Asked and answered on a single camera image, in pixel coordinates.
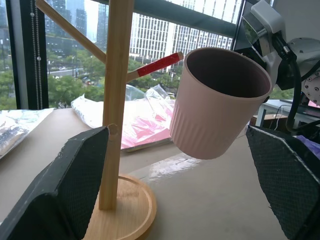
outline wooden branch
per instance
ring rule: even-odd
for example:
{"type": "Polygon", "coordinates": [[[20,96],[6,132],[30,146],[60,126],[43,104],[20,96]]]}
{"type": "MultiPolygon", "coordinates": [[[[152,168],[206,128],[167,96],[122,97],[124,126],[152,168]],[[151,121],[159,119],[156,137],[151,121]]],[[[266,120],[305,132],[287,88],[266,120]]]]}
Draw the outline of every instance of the wooden branch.
{"type": "Polygon", "coordinates": [[[130,48],[133,0],[110,0],[105,68],[103,125],[117,125],[117,137],[108,142],[99,194],[100,210],[115,210],[122,126],[130,48]]]}
{"type": "Polygon", "coordinates": [[[92,41],[86,38],[86,36],[84,36],[78,29],[76,29],[56,10],[54,10],[48,3],[46,3],[44,0],[36,0],[35,4],[44,14],[46,14],[63,30],[70,34],[84,48],[86,48],[89,52],[96,56],[101,62],[106,64],[106,54],[103,51],[101,51],[92,41]]]}

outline transparent plastic wrap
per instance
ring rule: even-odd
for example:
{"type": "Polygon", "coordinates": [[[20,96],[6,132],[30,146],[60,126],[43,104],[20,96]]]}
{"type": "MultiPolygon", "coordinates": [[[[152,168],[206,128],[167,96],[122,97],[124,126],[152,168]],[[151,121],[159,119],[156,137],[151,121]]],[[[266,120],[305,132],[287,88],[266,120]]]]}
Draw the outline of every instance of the transparent plastic wrap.
{"type": "MultiPolygon", "coordinates": [[[[136,150],[152,143],[169,141],[169,127],[175,101],[160,85],[150,88],[143,98],[127,100],[135,87],[126,88],[121,149],[136,150]]],[[[71,103],[81,120],[91,128],[102,126],[103,102],[80,96],[71,103]]]]}
{"type": "Polygon", "coordinates": [[[0,111],[0,159],[21,143],[53,110],[0,111]]]}

